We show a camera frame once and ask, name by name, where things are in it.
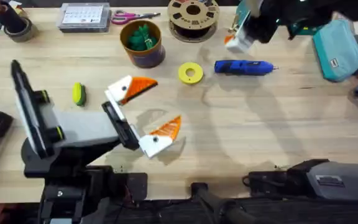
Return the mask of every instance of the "yellow-green object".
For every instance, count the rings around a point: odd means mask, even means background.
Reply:
[[[86,101],[85,86],[80,83],[74,83],[73,101],[77,106],[83,106]]]

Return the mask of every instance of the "pink scissors handle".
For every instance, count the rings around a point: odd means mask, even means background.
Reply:
[[[136,17],[137,14],[128,13],[128,12],[123,11],[123,10],[117,10],[117,11],[114,12],[114,16],[117,16],[117,17]]]
[[[113,18],[111,18],[111,22],[115,25],[123,25],[128,23],[129,21],[135,19],[135,17],[118,17],[118,16],[114,16]]]
[[[136,19],[138,15],[134,13],[128,13],[123,10],[117,10],[114,12],[111,18],[111,22],[116,25],[123,25],[131,20]]]

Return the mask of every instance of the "filament spool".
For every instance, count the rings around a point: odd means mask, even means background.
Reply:
[[[168,16],[174,37],[197,43],[208,40],[215,33],[219,6],[215,0],[171,0]]]

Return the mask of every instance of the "blue bag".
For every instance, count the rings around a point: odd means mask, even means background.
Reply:
[[[358,69],[358,44],[344,19],[333,20],[313,36],[325,79],[341,82]]]

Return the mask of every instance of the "scissors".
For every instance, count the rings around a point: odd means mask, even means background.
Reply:
[[[133,21],[135,19],[153,18],[153,17],[159,16],[159,15],[161,15],[161,13],[159,13],[159,12],[145,13],[145,14],[134,14],[134,13],[128,13],[123,10],[117,10],[112,15],[111,22],[113,24],[123,25],[123,24],[126,24],[129,21]]]

